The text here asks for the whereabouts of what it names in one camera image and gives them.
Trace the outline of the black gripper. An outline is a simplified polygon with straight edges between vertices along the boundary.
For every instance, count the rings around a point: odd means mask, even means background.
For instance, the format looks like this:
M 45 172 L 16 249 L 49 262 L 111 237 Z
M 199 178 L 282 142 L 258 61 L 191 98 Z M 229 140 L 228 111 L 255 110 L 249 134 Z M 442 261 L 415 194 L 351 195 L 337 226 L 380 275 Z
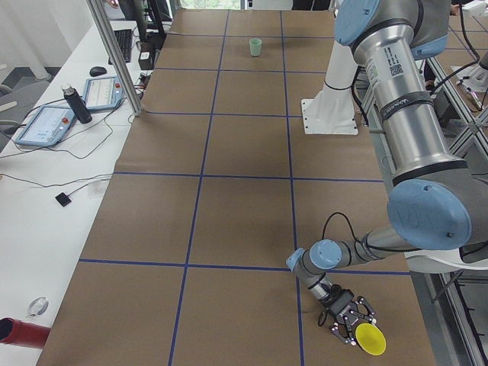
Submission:
M 355 300 L 354 294 L 349 289 L 341 289 L 330 295 L 326 301 L 328 314 L 334 317 L 332 325 L 329 327 L 333 335 L 346 345 L 356 346 L 358 344 L 355 337 L 355 327 L 359 319 L 363 319 L 370 324 L 376 324 L 376 311 L 363 296 L 358 296 Z M 346 310 L 341 313 L 350 302 L 354 303 L 352 312 Z

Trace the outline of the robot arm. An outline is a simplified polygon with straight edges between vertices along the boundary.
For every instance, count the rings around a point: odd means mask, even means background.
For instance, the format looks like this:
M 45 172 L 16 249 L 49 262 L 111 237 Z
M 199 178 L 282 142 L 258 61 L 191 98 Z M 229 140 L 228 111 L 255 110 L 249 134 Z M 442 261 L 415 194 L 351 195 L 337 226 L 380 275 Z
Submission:
M 368 77 L 395 165 L 388 195 L 390 225 L 350 242 L 321 239 L 286 263 L 322 304 L 319 321 L 331 333 L 371 355 L 386 348 L 375 312 L 364 297 L 332 283 L 328 270 L 363 265 L 417 250 L 447 251 L 487 241 L 487 182 L 449 150 L 430 92 L 416 67 L 446 47 L 448 1 L 343 1 L 335 18 L 335 45 L 325 84 L 304 115 L 334 119 L 363 69 Z

